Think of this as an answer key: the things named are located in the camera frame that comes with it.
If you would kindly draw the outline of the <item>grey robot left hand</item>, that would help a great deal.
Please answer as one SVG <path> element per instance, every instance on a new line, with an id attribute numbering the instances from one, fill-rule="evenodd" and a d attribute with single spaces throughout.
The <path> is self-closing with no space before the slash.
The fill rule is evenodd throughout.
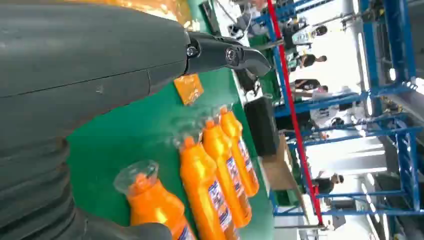
<path id="1" fill-rule="evenodd" d="M 220 68 L 270 70 L 256 49 L 108 4 L 0 3 L 0 147 L 68 135 L 90 118 Z"/>

